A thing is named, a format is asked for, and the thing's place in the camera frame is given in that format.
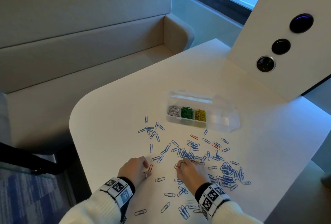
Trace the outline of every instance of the camera lens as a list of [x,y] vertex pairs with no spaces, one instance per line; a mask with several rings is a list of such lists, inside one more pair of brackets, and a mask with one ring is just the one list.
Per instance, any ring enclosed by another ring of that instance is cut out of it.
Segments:
[[285,38],[277,39],[271,47],[271,50],[274,54],[282,55],[287,53],[291,48],[291,43]]
[[270,56],[262,56],[256,62],[256,67],[262,72],[272,71],[275,66],[275,60]]
[[314,23],[314,18],[308,13],[297,15],[290,23],[290,30],[294,33],[303,33],[309,30]]

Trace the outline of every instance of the gray seat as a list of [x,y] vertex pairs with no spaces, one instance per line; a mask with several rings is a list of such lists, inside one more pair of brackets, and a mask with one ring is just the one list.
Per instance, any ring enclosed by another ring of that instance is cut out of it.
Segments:
[[71,143],[69,116],[85,94],[194,39],[170,13],[171,0],[0,1],[0,90],[11,144],[34,153]]

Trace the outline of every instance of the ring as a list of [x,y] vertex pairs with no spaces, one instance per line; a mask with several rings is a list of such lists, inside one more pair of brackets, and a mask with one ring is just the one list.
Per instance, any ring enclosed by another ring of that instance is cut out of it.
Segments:
[[179,164],[179,167],[182,168],[182,164],[186,164],[185,161],[182,161],[180,164]]

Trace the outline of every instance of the blue striped carpet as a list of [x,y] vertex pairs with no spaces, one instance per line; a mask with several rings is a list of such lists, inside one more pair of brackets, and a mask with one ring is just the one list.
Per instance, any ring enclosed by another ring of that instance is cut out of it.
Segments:
[[58,224],[65,211],[55,177],[13,172],[0,181],[1,224]]

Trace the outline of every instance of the tabletop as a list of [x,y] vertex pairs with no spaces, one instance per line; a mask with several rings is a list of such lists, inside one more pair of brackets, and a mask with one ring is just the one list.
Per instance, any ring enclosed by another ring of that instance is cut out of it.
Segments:
[[[225,162],[237,170],[242,167],[244,180],[251,182],[243,185],[238,181],[236,189],[224,190],[244,212],[261,221],[268,217],[325,140],[331,129],[329,114],[304,97],[287,103],[227,59],[229,50],[219,40],[211,40],[98,88],[74,107],[69,128],[92,192],[117,176],[118,169],[131,157],[146,156],[153,164],[151,177],[130,201],[127,223],[185,222],[178,208],[194,200],[193,195],[165,196],[180,191],[174,181],[174,165],[180,158],[176,151],[170,151],[176,147],[172,140],[187,151],[188,140],[199,143],[199,151],[194,151],[199,156],[207,151],[215,155],[216,151],[202,138],[221,144],[220,155]],[[230,133],[209,130],[204,135],[205,129],[167,122],[168,93],[176,90],[217,94],[232,101],[241,127]],[[146,126],[154,127],[156,122],[164,128],[155,130],[159,142],[155,137],[151,139],[147,131],[138,133]],[[151,161],[168,144],[170,149],[162,161]],[[229,151],[221,152],[225,147]],[[215,166],[217,169],[208,170],[209,174],[223,176],[219,169],[223,162],[206,160],[205,168]],[[167,202],[170,206],[161,213]],[[142,209],[146,213],[135,216]],[[204,222],[202,214],[190,211],[194,216],[190,223]]]

